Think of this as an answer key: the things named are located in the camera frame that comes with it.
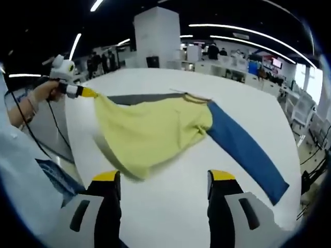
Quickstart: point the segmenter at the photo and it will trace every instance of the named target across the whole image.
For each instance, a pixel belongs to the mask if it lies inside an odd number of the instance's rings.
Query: yellow shirt
[[[120,107],[98,95],[95,110],[101,132],[117,160],[141,179],[148,177],[151,166],[203,139],[213,123],[205,103],[184,98]]]

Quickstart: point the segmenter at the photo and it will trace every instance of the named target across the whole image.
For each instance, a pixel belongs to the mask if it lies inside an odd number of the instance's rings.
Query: blue sleeve
[[[259,144],[215,102],[208,104],[213,125],[207,134],[258,183],[273,205],[289,185]]]

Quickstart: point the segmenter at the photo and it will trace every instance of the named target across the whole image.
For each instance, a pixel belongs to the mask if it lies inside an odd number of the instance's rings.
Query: black ceiling
[[[159,4],[157,0],[104,0],[97,11],[90,12],[94,1],[10,1],[2,4],[0,59],[5,62],[7,72],[40,73],[41,62],[56,54],[70,52],[77,33],[82,33],[82,38],[74,57],[86,55],[98,46],[134,39],[134,16],[155,6],[179,13],[183,35],[193,34],[197,39],[209,35],[233,37],[230,29],[188,27],[198,23],[228,24],[271,35],[302,53],[312,54],[310,38],[302,23],[263,0],[169,0]],[[321,21],[317,21],[321,18],[313,18],[308,12],[308,9],[323,9],[316,3],[313,7],[306,7],[302,1],[273,2],[290,10],[299,19],[305,17],[318,37],[322,34],[318,30]],[[250,41],[284,55],[293,53],[272,40],[249,36]]]

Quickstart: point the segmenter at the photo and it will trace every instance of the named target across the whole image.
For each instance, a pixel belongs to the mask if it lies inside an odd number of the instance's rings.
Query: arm
[[[37,106],[41,101],[46,100],[49,96],[53,97],[55,100],[59,99],[61,94],[56,90],[57,87],[57,81],[48,81],[35,88],[29,94],[29,97],[24,98],[19,103],[20,109],[26,120],[33,116],[34,111],[38,111],[35,110],[33,106]],[[15,127],[19,127],[24,122],[20,110],[17,106],[8,111],[8,116],[10,123]]]

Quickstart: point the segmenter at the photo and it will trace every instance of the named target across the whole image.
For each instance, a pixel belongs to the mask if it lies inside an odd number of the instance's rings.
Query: human hand
[[[52,101],[57,102],[62,95],[57,88],[58,81],[47,81],[46,83],[39,85],[33,91],[36,101],[39,103],[50,97]]]

